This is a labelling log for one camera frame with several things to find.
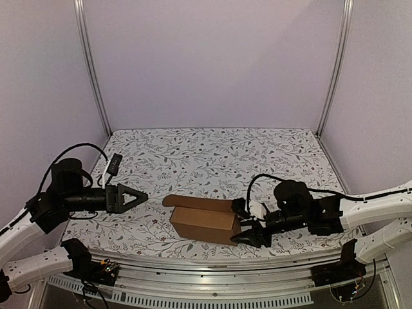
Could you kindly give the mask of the brown cardboard box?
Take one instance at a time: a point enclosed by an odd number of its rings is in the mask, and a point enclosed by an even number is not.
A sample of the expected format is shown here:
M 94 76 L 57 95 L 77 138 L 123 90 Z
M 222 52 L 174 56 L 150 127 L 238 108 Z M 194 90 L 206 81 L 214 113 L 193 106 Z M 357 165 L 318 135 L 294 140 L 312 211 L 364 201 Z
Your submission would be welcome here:
M 241 232 L 239 219 L 232 211 L 231 200 L 166 196 L 162 205 L 172 207 L 170 222 L 185 239 L 236 246 L 231 238 Z

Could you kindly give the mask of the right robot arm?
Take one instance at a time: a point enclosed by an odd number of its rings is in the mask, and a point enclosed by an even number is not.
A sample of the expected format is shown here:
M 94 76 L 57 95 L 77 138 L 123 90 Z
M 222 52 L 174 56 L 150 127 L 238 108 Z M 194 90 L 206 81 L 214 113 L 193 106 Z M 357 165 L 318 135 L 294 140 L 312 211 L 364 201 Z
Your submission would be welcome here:
M 247 229 L 232 236 L 231 242 L 268 248 L 274 234 L 306 228 L 312 235 L 330 236 L 390 220 L 378 231 L 342 246 L 349 256 L 336 262 L 332 272 L 337 280 L 345 281 L 356 273 L 358 263 L 370 263 L 411 241 L 411 182 L 360 196 L 323 190 L 324 197 L 314 198 L 314 192 L 303 182 L 280 182 L 274 188 L 277 210 L 273 212 L 249 197 L 233 200 L 232 211 Z

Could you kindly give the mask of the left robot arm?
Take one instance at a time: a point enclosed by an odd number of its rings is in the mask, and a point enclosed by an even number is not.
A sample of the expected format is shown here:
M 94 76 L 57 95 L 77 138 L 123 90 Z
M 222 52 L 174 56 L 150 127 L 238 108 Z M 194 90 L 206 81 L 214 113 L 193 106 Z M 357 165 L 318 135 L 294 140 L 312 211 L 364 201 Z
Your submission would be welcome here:
M 51 165 L 51 184 L 26 202 L 18 215 L 1 230 L 1 301 L 24 286 L 45 277 L 66 273 L 73 277 L 113 285 L 116 275 L 91 260 L 91 253 L 78 239 L 63 241 L 42 254 L 21 260 L 12 258 L 34 240 L 47 235 L 71 213 L 122 214 L 144 203 L 148 195 L 125 185 L 84 185 L 91 179 L 76 158 Z

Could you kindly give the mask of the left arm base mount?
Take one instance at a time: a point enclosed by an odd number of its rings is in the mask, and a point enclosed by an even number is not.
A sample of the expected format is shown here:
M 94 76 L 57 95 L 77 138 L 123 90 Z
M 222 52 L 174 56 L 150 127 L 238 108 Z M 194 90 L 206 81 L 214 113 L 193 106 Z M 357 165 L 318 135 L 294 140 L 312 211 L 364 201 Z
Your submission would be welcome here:
M 63 272 L 64 275 L 98 285 L 115 285 L 120 270 L 117 262 L 109 258 L 93 261 L 89 250 L 75 238 L 63 241 L 61 247 L 67 251 L 68 258 L 73 264 L 71 270 Z

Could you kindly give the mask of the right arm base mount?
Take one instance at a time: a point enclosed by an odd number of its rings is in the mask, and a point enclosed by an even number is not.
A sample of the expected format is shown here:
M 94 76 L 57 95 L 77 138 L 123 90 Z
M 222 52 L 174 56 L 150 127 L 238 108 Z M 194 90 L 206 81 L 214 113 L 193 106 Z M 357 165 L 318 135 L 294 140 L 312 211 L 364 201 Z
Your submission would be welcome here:
M 366 275 L 366 265 L 355 259 L 356 242 L 356 239 L 352 239 L 342 246 L 340 260 L 314 266 L 310 269 L 311 278 L 316 287 L 348 280 L 363 280 L 364 275 Z M 346 286 L 332 288 L 332 296 L 340 302 L 352 301 L 359 291 L 359 285 L 359 283 L 352 282 Z

